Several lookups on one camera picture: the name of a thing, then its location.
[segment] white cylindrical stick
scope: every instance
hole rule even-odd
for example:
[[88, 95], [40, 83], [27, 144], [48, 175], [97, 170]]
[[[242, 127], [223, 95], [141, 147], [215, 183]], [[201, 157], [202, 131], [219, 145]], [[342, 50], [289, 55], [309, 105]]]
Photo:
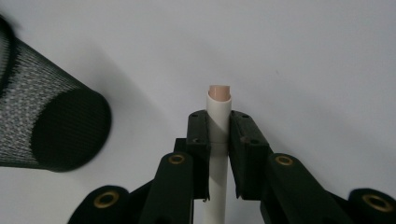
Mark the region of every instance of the white cylindrical stick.
[[210, 200], [204, 205], [204, 224], [224, 224], [227, 192], [228, 138], [231, 114], [229, 86], [210, 86], [206, 96], [211, 143], [209, 163]]

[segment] wire mesh basket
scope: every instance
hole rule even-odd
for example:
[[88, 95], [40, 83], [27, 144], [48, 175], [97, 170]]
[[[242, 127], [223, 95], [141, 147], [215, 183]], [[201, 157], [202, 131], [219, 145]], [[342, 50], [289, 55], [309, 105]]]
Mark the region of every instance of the wire mesh basket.
[[64, 172], [92, 159], [111, 123], [106, 99], [30, 48], [0, 18], [0, 166]]

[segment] mesh pen holder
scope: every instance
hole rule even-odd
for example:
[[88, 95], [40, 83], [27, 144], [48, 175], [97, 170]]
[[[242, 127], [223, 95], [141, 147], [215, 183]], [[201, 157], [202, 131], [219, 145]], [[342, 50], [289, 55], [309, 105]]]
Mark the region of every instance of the mesh pen holder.
[[106, 99], [16, 38], [0, 18], [0, 166], [64, 172], [107, 139]]

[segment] brass screw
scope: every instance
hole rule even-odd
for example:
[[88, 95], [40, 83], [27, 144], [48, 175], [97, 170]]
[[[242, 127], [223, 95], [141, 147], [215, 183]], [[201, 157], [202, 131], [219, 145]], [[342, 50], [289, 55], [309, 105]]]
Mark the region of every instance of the brass screw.
[[95, 198], [93, 205], [97, 208], [107, 208], [116, 203], [120, 198], [120, 195], [115, 190], [107, 191]]
[[275, 157], [275, 161], [281, 165], [292, 165], [293, 160], [290, 157], [287, 156], [277, 156]]
[[388, 201], [375, 194], [364, 194], [362, 198], [368, 205], [380, 212], [388, 213], [393, 211], [393, 206]]
[[186, 160], [184, 158], [184, 156], [178, 155], [178, 154], [177, 155], [173, 155], [173, 156], [169, 157], [169, 159], [168, 159], [168, 161], [170, 163], [174, 164], [174, 165], [179, 165], [179, 164], [183, 163], [184, 160]]

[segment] brown eraser tip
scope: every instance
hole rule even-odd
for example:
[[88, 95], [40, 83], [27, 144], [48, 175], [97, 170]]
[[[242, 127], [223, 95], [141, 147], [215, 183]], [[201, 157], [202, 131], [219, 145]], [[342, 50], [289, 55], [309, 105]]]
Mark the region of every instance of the brown eraser tip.
[[209, 87], [209, 96], [215, 101], [228, 101], [231, 98], [230, 86], [211, 85]]

